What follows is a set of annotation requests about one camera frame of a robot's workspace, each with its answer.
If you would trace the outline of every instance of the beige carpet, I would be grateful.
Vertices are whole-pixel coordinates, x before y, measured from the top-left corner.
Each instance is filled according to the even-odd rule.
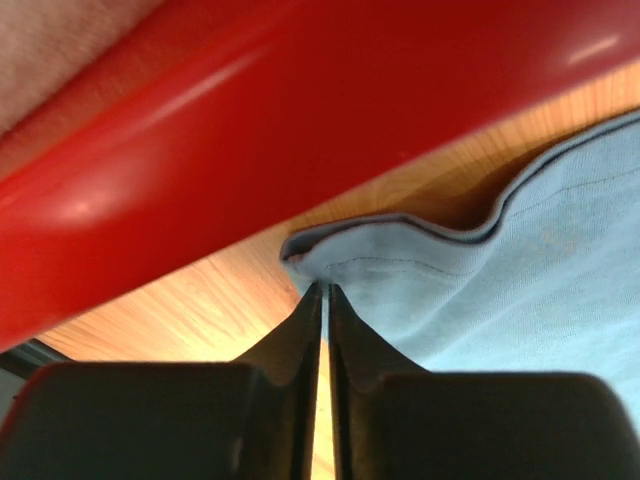
[[[164,0],[1,0],[0,136]]]

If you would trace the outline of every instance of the wooden surface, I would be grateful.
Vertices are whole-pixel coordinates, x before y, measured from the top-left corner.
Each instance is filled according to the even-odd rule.
[[[77,360],[231,359],[284,319],[297,302],[298,294],[277,261],[289,232],[393,210],[452,228],[473,227],[485,218],[498,192],[546,146],[639,106],[640,63],[635,63],[427,154],[41,339]],[[314,478],[333,478],[326,348],[318,388]]]

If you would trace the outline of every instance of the black object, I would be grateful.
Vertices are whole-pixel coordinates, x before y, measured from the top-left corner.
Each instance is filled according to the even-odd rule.
[[[26,380],[46,365],[70,360],[69,357],[33,339],[0,353],[0,369]]]
[[[635,434],[599,380],[427,372],[329,289],[337,478],[640,478]],[[227,364],[41,370],[0,435],[0,479],[309,478],[321,304],[314,285]]]

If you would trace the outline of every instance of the blue fabric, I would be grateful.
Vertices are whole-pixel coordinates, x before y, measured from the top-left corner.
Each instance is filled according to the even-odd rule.
[[[540,156],[475,230],[358,218],[293,235],[281,260],[426,368],[589,372],[640,425],[640,112]]]

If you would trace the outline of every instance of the wooden floor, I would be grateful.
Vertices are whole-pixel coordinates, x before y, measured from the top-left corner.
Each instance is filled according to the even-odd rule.
[[[41,339],[77,360],[226,360],[292,310],[298,294],[278,266],[288,233],[400,210],[452,228],[481,222],[537,153],[640,106],[640,63],[389,172],[296,218],[86,313]],[[314,479],[333,478],[326,348],[321,358]]]

